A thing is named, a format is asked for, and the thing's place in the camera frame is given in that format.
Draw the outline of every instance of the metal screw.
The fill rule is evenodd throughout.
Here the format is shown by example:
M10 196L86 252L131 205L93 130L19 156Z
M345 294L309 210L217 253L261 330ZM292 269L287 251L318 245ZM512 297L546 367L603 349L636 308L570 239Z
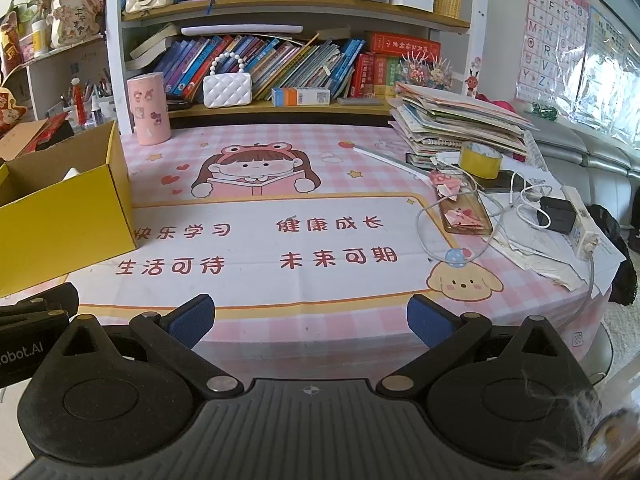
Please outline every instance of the metal screw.
M414 381L404 375L389 375L382 379L382 385L392 392L404 392L414 386Z
M228 375L218 375L207 381L207 388L214 392L230 392L238 386L238 380Z

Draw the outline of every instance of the blue gripper pad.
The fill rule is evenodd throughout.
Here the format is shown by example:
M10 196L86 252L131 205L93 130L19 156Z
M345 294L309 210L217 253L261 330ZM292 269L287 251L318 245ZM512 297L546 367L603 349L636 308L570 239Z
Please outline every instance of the blue gripper pad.
M213 327L216 310L209 294L199 294L159 321L160 328L187 348L193 348Z

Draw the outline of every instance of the tape roll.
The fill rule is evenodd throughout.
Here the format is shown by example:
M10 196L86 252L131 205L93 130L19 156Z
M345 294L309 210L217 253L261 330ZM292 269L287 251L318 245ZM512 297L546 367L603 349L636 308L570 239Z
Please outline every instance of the tape roll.
M460 151L460 168L472 175L493 180L498 176L502 155L479 142L465 142Z

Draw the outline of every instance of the cartoon dog illustration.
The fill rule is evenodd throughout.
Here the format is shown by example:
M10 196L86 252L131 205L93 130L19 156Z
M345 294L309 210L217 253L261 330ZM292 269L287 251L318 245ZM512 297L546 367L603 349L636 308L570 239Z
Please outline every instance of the cartoon dog illustration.
M320 186L320 178L311 169L306 153L294 150L287 142L227 146L204 161L200 174L191 185L191 193L199 198L209 196L214 189L214 180L240 185L268 184L299 171L304 172L303 176L293 182L298 193L308 193Z
M494 292L504 290L504 285L494 273L473 262L467 263L465 256L471 256L468 249L447 251L447 260L460 263L437 264L427 278L427 286L455 301L488 300Z

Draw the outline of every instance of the bookshelf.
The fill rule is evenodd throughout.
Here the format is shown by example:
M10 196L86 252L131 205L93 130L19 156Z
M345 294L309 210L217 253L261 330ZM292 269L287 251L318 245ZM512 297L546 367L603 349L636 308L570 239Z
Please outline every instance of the bookshelf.
M344 26L350 25L361 38L361 32L376 30L420 36L442 44L443 56L451 60L454 68L454 91L466 92L465 80L470 70L476 70L476 60L482 58L486 28L488 0L463 0L464 19L448 18L434 12L393 6L368 0L216 0L207 14L209 0L188 0L178 4L151 9L136 14L123 14L121 0L106 0L106 37L110 73L120 131L132 132L132 120L127 105L127 79L139 71L128 72L125 60L133 47L153 34L163 23L177 26L207 25L213 23L288 23L303 25L305 34L311 36L322 28L319 23L331 20ZM334 120L351 116L384 120L388 105L373 107L341 107L338 104L317 107L273 107L270 102L254 102L244 107L208 109L194 105L188 110L171 112L176 119L225 116L226 120L237 114L243 121L260 122L261 115L292 113L326 114Z
M123 16L123 27L157 25L192 18L207 17L209 0L190 0L172 6L151 9ZM209 16L227 14L255 14L272 12L308 12L318 14L344 14L429 27L434 30L466 33L470 22L456 20L433 12L412 7L395 6L367 0L216 0Z
M339 105L338 103L331 103L330 105L318 105L318 106L281 106L275 107L270 101L255 101L246 106L232 106L227 108L207 108L204 105L193 105L188 110L176 110L175 112L169 112L169 117L183 118L183 117L201 117L208 115L229 115L229 114L287 114L287 113L309 113L309 114L352 114L352 115L366 115L366 116L389 116L389 110L391 106L384 103L382 105L367 105L367 106L353 106L353 105Z

